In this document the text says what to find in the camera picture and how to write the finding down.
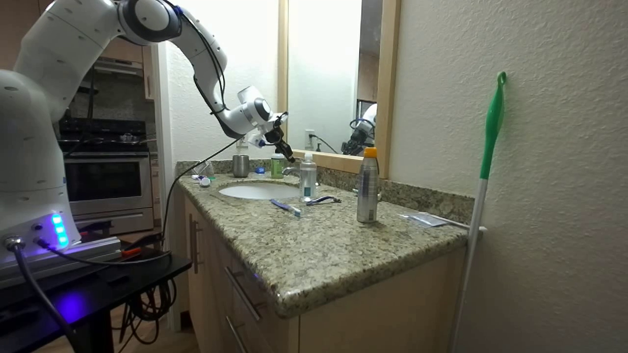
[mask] kitchen counter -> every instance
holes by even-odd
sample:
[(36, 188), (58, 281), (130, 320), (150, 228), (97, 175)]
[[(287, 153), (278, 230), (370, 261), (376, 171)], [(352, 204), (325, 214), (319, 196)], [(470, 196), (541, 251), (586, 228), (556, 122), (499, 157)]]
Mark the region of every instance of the kitchen counter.
[(327, 184), (319, 186), (319, 196), (331, 194), (342, 202), (301, 206), (299, 198), (289, 198), (289, 204), (303, 210), (301, 220), (268, 200), (240, 200), (219, 192), (242, 181), (258, 179), (219, 175), (213, 186), (201, 188), (185, 177), (179, 184), (223, 230), (225, 243), (260, 279), (274, 310), (283, 318), (305, 314), (466, 245), (466, 230), (409, 226), (401, 214), (413, 210), (389, 202), (380, 202), (378, 224), (360, 224), (356, 196)]

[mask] bathroom sink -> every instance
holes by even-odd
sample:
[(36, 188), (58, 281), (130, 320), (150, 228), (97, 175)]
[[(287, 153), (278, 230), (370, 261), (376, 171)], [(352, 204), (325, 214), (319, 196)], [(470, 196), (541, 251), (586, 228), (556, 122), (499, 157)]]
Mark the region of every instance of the bathroom sink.
[(281, 183), (238, 183), (221, 188), (221, 194), (244, 200), (297, 198), (299, 186)]

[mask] table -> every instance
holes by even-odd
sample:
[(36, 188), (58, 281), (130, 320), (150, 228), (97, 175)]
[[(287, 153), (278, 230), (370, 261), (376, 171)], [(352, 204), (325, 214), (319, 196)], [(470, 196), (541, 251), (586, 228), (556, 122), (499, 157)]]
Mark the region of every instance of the table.
[[(111, 310), (128, 298), (191, 269), (191, 261), (170, 255), (134, 267), (83, 267), (64, 277), (40, 281), (60, 314), (77, 330), (83, 351), (111, 353)], [(26, 310), (24, 320), (0, 326), (3, 351), (34, 351), (64, 335), (54, 318), (26, 286), (0, 290), (3, 312)]]

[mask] electrical outlet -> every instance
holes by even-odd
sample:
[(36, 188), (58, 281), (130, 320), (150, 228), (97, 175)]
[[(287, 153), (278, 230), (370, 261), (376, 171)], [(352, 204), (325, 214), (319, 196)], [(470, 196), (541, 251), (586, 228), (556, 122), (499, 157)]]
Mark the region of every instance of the electrical outlet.
[(315, 130), (307, 130), (307, 133), (305, 133), (305, 149), (315, 149)]

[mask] wall oven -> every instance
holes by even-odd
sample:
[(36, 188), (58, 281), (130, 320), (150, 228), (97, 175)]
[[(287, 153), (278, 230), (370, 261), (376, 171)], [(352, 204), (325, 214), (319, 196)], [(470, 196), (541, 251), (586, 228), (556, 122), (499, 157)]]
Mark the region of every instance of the wall oven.
[(154, 230), (144, 124), (62, 120), (60, 132), (68, 192), (83, 239)]

